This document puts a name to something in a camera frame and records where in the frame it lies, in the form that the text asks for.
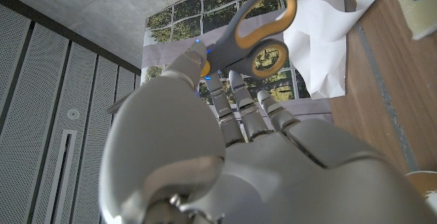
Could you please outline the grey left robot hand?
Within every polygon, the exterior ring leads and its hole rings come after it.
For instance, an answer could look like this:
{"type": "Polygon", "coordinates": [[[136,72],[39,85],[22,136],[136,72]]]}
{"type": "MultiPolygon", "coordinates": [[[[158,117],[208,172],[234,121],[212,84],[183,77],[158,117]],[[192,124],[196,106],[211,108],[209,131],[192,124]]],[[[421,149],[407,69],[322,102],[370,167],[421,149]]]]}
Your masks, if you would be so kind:
{"type": "Polygon", "coordinates": [[[195,94],[206,46],[108,108],[99,204],[107,223],[435,223],[425,198],[375,149],[262,93],[274,125],[253,138],[195,94]]]}

